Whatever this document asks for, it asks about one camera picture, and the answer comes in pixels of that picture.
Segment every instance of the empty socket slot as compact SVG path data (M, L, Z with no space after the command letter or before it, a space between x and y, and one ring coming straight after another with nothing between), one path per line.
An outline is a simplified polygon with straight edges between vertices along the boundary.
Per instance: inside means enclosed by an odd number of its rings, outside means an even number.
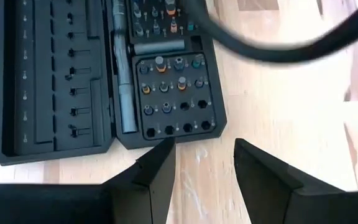
M154 136L155 136L155 129L154 129L154 128L149 128L149 129L147 130L147 132L146 132L146 135L147 135L147 137L149 137L149 138L154 138Z
M186 133L190 133L193 131L193 126L189 123L183 125L183 130L186 132Z
M203 121L201 123L201 127L203 128L204 131L207 131L211 128L211 123L209 121Z
M190 105L187 102L181 103L180 109L183 111L186 111L186 110L190 109Z
M208 106L208 103L205 100L199 100L197 105L199 108L204 109Z
M167 126L165 127L165 134L172 135L174 130L173 126Z

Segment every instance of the black tool case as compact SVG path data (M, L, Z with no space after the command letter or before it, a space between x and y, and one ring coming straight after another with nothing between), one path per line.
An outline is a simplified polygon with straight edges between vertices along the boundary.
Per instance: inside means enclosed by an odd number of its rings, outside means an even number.
M154 7L165 15L149 12L139 20L134 2L142 12ZM102 153L115 137L136 149L167 137L187 142L221 135L226 114L211 38L188 24L180 2L177 30L169 27L174 22L164 1L126 0L124 5L136 123L129 133L122 128L112 1L0 0L1 165ZM154 20L160 33L147 31ZM143 35L136 30L139 24ZM139 50L181 40L183 49ZM155 69L158 56L165 60L164 73ZM183 69L177 69L179 61ZM180 78L186 79L185 90L179 89ZM162 92L165 84L169 91Z

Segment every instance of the wooden table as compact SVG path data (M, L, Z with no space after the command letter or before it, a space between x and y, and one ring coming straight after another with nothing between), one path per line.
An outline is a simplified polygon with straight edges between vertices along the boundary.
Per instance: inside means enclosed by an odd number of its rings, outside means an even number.
M208 0L211 14L234 32L268 43L313 39L357 4ZM350 91L358 99L358 44L313 63L286 67L243 60L219 44L216 55L227 126L219 139L177 146L168 223L250 223L233 169L235 138L336 187L358 190L358 101L344 102ZM0 166L0 183L102 183L146 151L127 151L115 141L106 154Z

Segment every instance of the bit holder slot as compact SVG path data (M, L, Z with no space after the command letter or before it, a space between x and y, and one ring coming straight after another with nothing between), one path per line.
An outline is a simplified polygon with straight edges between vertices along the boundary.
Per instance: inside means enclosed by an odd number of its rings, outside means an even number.
M144 65L149 66L148 73L141 72ZM207 67L204 55L199 53L159 55L137 62L139 101L141 108L148 109L141 112L144 138L163 139L213 131L216 115ZM197 80L203 81L202 88L194 85ZM151 86L148 94L143 91L145 85ZM208 128L202 127L204 121L210 123Z
M166 1L129 1L131 36L135 39L172 39L199 35L199 28L175 2L167 11Z

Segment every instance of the metal bit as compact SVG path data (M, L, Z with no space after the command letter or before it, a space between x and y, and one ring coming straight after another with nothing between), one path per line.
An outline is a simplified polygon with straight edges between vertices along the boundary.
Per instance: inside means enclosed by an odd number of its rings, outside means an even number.
M158 56L155 58L155 68L160 72L163 73L167 69L167 64L165 63L165 60L163 57Z
M156 10L156 8L153 6L153 9L152 9L152 16L153 17L158 17L158 10Z
M202 54L196 55L191 65L193 68L199 68L203 62L204 56Z
M188 31L193 31L194 30L194 22L193 21L189 21L187 23L187 30Z
M142 12L140 11L139 5L136 2L134 2L134 14L138 19L142 17Z
M196 80L194 84L197 88L201 88L204 86L204 82L202 80Z
M151 106L149 106L149 105L144 106L144 110L143 110L143 111L144 111L144 113L145 113L147 116L152 115L153 112L154 112L153 108L152 108Z
M157 23L157 20L156 20L156 19L154 19L153 33L154 33L155 35L160 35L160 33L161 33L160 26L159 26L159 24Z
M165 102L163 105L162 105L162 111L164 113L171 113L171 110L172 110L172 106L168 103L168 102Z
M174 17L172 17L172 21L171 21L171 33L176 33L178 32L178 24L177 21Z
M176 70L183 70L183 68L185 67L185 64L183 63L183 58L182 57L177 57L175 59L175 64L173 65L175 67Z
M141 62L140 63L140 73L143 75L146 75L146 74L148 74L148 72L149 72L149 67L144 62Z
M178 89L183 91L186 89L186 78L180 77L178 80Z
M142 37L144 35L144 32L143 32L143 27L140 23L136 22L135 23L135 30L136 30L136 35L138 37Z
M143 94L147 95L147 94L150 94L151 89L148 85L146 85L145 83L142 83L142 92L143 92Z
M162 82L160 85L160 91L166 93L168 90L169 90L169 86L165 82Z
M165 0L165 8L167 9L168 15L170 16L175 15L177 10L175 0Z

